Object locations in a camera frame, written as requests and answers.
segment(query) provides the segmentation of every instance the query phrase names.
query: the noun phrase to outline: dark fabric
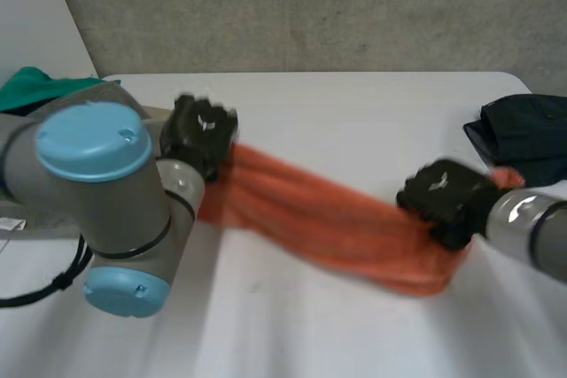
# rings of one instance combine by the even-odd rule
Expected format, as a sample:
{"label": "dark fabric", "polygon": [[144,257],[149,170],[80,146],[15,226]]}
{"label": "dark fabric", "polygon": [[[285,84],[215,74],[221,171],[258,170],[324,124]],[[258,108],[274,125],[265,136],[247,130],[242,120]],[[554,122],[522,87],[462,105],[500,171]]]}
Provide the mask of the dark fabric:
{"label": "dark fabric", "polygon": [[567,97],[506,96],[463,129],[485,161],[514,167],[528,187],[567,179]]}

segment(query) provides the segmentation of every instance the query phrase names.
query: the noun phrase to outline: orange cloth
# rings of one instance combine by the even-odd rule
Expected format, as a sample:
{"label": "orange cloth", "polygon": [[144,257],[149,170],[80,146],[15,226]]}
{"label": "orange cloth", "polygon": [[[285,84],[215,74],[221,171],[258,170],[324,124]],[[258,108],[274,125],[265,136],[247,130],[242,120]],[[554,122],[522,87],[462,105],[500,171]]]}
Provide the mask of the orange cloth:
{"label": "orange cloth", "polygon": [[[493,178],[502,187],[521,184],[511,169]],[[318,265],[418,296],[443,290],[468,252],[446,250],[426,223],[394,205],[244,145],[208,185],[198,218],[256,231]]]}

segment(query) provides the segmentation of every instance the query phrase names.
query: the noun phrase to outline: white table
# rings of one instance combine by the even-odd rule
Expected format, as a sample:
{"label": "white table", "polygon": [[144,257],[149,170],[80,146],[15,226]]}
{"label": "white table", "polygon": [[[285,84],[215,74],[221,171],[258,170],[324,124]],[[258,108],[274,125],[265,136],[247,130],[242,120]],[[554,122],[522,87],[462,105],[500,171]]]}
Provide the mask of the white table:
{"label": "white table", "polygon": [[[439,156],[483,168],[462,124],[482,104],[528,92],[505,73],[114,77],[150,106],[170,108],[182,91],[234,106],[243,143],[390,200]],[[565,185],[555,192],[567,196]],[[73,253],[65,241],[10,242],[0,257],[0,294],[46,283]],[[527,378],[567,371],[567,288],[481,242],[449,289],[425,299],[312,266],[261,236],[220,235],[204,225],[157,317],[98,312],[80,287],[0,312],[0,376]]]}

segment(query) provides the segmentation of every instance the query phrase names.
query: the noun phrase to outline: gray wall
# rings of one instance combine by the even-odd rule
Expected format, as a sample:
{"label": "gray wall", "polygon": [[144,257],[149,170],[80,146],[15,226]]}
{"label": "gray wall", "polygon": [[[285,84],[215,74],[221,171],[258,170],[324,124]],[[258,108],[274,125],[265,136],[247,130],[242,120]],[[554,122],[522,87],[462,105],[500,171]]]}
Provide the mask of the gray wall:
{"label": "gray wall", "polygon": [[498,70],[567,92],[567,0],[67,0],[100,75]]}

